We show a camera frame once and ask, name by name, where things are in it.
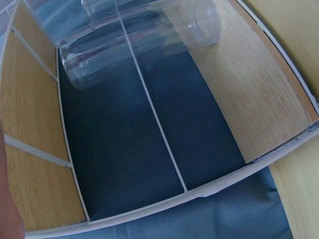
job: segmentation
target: wooden table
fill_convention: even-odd
[[[319,2],[245,0],[319,100]],[[319,136],[270,166],[295,239],[319,238]]]

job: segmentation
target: wooden panel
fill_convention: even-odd
[[[6,152],[10,190],[27,231],[86,220],[70,168],[9,145]]]
[[[56,74],[55,46],[52,45],[49,38],[34,21],[22,1],[14,15],[13,25],[52,73]]]
[[[215,3],[221,40],[211,47],[194,46],[190,54],[250,162],[300,133],[318,116],[280,54],[247,13],[234,0]]]
[[[14,33],[8,37],[0,88],[4,132],[68,160],[57,83]]]
[[[319,238],[319,136],[270,166],[294,239]]]
[[[319,1],[245,0],[276,34],[319,100]]]

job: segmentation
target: white plastic frame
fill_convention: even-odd
[[[294,74],[298,78],[300,84],[304,88],[305,92],[307,93],[312,105],[314,106],[317,114],[319,115],[319,105],[314,98],[314,96],[311,94],[309,88],[307,87],[305,81],[303,80],[302,76],[294,66],[291,59],[288,57],[288,55],[285,53],[281,45],[278,43],[278,41],[274,38],[274,36],[271,34],[271,32],[265,27],[265,25],[261,22],[261,20],[241,1],[238,0],[238,3],[247,11],[247,13],[257,22],[257,24],[262,28],[264,33],[270,38],[270,40],[273,42],[273,44],[277,47],[279,52],[282,54],[288,65],[293,70]],[[54,228],[50,230],[42,230],[42,231],[36,231],[36,232],[29,232],[26,234],[26,239],[44,239],[44,238],[54,238],[54,237],[61,237],[61,236],[67,236],[67,235],[73,235],[78,233],[84,233],[89,231],[94,231],[106,227],[111,227],[115,225],[119,225],[122,223],[126,223],[129,221],[133,221],[139,218],[143,218],[164,210],[167,210],[169,208],[178,206],[180,204],[186,203],[188,201],[191,201],[193,199],[196,199],[198,197],[207,197],[210,195],[213,195],[215,193],[218,193],[219,191],[251,176],[252,174],[260,171],[261,169],[269,166],[270,164],[276,162],[278,159],[284,157],[297,147],[301,146],[311,138],[315,137],[316,135],[319,135],[319,127],[318,122],[314,123],[311,127],[309,127],[305,132],[303,132],[298,137],[295,137],[291,141],[287,142],[283,146],[277,148],[274,151],[271,151],[267,153],[266,155],[256,159],[252,163],[246,165],[245,167],[236,170],[228,175],[225,175],[224,177],[221,177],[217,180],[214,180],[210,183],[207,183],[205,185],[202,185],[198,188],[195,188],[193,190],[187,191],[183,194],[180,194],[178,196],[169,198],[167,200],[148,205],[143,208],[139,208],[130,212],[126,212],[123,214],[119,214],[113,217],[108,217],[105,219],[93,221],[93,222],[84,222],[79,223],[71,226],[66,227],[60,227],[60,228]]]

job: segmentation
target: dark blue cloth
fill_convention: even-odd
[[[59,239],[292,239],[269,169],[145,218]]]

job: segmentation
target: white edge trim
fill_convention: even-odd
[[[53,46],[56,46],[56,44],[52,41],[48,31],[46,30],[46,28],[43,26],[43,24],[41,23],[40,19],[38,18],[38,16],[36,14],[34,14],[34,10],[31,8],[30,4],[28,3],[27,0],[21,0],[22,2],[24,2],[24,4],[26,5],[26,8],[28,9],[29,13],[31,14],[31,16],[33,17],[34,21],[36,22],[36,24],[40,27],[40,29],[44,32],[44,34],[46,35],[46,37],[49,39],[49,41],[51,42],[51,44]]]
[[[71,168],[70,162],[65,161],[63,159],[60,159],[58,157],[55,157],[55,156],[48,154],[46,152],[43,152],[42,150],[37,149],[35,147],[32,147],[26,143],[23,143],[20,140],[17,140],[17,139],[15,139],[7,134],[4,135],[4,141],[6,142],[6,144],[11,145],[15,148],[18,148],[24,152],[27,152],[27,153],[33,154],[37,157],[46,159],[47,161],[50,161],[52,163]]]
[[[78,233],[90,232],[102,228],[107,228],[129,221],[133,221],[139,218],[143,218],[172,207],[178,206],[180,204],[186,203],[193,199],[199,197],[207,197],[218,193],[219,191],[253,175],[254,173],[260,171],[261,169],[269,166],[270,164],[276,162],[278,159],[286,156],[288,153],[301,146],[311,138],[319,135],[319,127],[310,129],[309,131],[302,134],[300,137],[293,139],[284,146],[278,148],[265,155],[251,164],[236,170],[224,177],[221,177],[211,183],[205,184],[196,189],[190,190],[186,193],[180,194],[176,197],[134,210],[124,214],[116,215],[113,217],[105,218],[98,221],[86,222],[75,224],[67,227],[54,228],[50,230],[42,230],[36,232],[26,233],[26,239],[44,239],[44,238],[55,238],[67,235],[74,235]]]
[[[35,53],[35,51],[32,49],[32,47],[27,43],[27,41],[24,39],[24,37],[20,34],[20,32],[12,25],[11,30],[14,32],[14,34],[19,38],[19,40],[22,42],[22,44],[29,50],[29,52],[35,57],[37,62],[43,67],[43,69],[55,80],[57,80],[57,77],[52,73],[52,71],[45,65],[45,63],[42,61],[42,59]]]
[[[264,33],[269,37],[271,42],[276,46],[277,50],[280,52],[282,57],[285,59],[295,76],[297,77],[298,81],[300,82],[301,86],[303,87],[304,91],[308,95],[314,109],[316,110],[317,114],[319,115],[319,105],[317,103],[316,98],[313,96],[313,94],[310,92],[306,82],[304,81],[303,77],[301,76],[300,72],[288,56],[288,54],[285,52],[283,47],[280,45],[280,43],[276,40],[276,38],[273,36],[273,34],[268,30],[268,28],[263,24],[263,22],[250,10],[250,8],[242,1],[242,0],[236,0],[239,5],[242,6],[242,8],[256,21],[256,23],[259,25],[259,27],[264,31]]]
[[[83,207],[83,210],[84,210],[84,213],[85,213],[85,217],[86,217],[87,221],[90,221],[90,216],[89,216],[88,211],[86,209],[86,206],[84,204],[82,193],[81,193],[81,190],[80,190],[80,187],[79,187],[79,183],[78,183],[78,180],[77,180],[77,177],[76,177],[76,174],[75,174],[73,161],[72,161],[72,156],[71,156],[70,147],[69,147],[69,141],[68,141],[68,137],[66,135],[66,130],[65,130],[64,116],[63,116],[63,109],[62,109],[62,101],[61,101],[60,75],[59,75],[59,58],[58,57],[59,57],[59,50],[58,50],[58,48],[56,48],[56,74],[57,74],[57,79],[58,79],[59,104],[60,104],[60,113],[61,113],[63,133],[64,133],[66,148],[67,148],[69,159],[70,159],[70,163],[71,163],[71,169],[72,169],[75,185],[76,185],[76,188],[78,190],[78,194],[79,194],[79,197],[80,197],[80,200],[81,200],[81,204],[82,204],[82,207]]]
[[[1,13],[3,13],[3,12],[5,12],[5,11],[7,11],[8,10],[8,8],[10,8],[11,6],[13,6],[15,4],[15,0],[13,0],[11,3],[9,3],[6,7],[4,7],[4,9],[2,9],[1,11],[0,11],[0,14]]]

